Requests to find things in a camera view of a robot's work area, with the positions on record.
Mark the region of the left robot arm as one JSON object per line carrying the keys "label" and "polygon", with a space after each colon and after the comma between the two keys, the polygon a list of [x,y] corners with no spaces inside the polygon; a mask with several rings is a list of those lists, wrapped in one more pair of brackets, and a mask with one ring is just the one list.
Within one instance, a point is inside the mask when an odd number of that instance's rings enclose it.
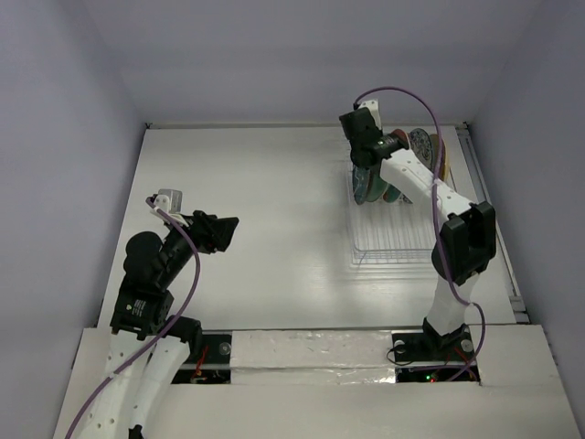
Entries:
{"label": "left robot arm", "polygon": [[224,252],[239,219],[200,210],[186,217],[154,213],[169,232],[165,238],[140,232],[126,244],[101,383],[76,413],[68,438],[148,437],[179,368],[206,354],[200,322],[185,317],[183,306],[170,312],[169,287],[189,261]]}

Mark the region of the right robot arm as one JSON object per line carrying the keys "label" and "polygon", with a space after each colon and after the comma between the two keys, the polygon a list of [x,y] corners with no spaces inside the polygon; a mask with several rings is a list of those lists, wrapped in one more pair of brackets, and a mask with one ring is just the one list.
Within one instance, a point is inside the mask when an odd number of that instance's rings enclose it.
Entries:
{"label": "right robot arm", "polygon": [[430,358],[449,353],[464,331],[472,291],[496,254],[495,209],[458,194],[416,157],[407,138],[385,134],[375,105],[361,106],[339,117],[359,169],[376,171],[410,201],[431,209],[439,232],[431,253],[438,274],[431,310],[423,320],[420,346]]}

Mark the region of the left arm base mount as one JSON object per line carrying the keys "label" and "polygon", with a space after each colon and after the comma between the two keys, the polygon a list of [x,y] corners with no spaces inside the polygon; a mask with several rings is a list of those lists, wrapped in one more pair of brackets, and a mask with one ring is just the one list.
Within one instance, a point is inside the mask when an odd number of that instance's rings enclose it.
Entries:
{"label": "left arm base mount", "polygon": [[204,332],[199,353],[191,356],[172,379],[173,384],[230,384],[231,332]]}

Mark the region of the light green plate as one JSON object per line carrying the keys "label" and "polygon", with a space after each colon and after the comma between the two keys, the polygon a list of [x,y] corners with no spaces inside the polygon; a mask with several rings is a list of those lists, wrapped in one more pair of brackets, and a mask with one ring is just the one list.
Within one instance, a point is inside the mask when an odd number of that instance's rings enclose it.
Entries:
{"label": "light green plate", "polygon": [[375,202],[383,197],[388,189],[388,183],[377,172],[371,170],[367,184],[366,202]]}

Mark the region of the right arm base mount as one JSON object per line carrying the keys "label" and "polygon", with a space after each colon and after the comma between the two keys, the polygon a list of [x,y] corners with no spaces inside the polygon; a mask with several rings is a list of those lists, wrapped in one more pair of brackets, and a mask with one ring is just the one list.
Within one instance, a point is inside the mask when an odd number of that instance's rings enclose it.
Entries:
{"label": "right arm base mount", "polygon": [[394,366],[397,383],[480,382],[469,327],[441,347],[422,329],[391,332],[386,358]]}

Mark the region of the dark teal plate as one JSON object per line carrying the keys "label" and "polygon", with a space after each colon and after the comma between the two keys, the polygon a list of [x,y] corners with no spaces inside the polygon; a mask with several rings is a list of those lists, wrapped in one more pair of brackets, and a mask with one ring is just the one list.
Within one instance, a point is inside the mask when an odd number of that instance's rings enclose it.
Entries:
{"label": "dark teal plate", "polygon": [[363,205],[370,201],[374,176],[372,169],[353,166],[352,194],[357,205]]}

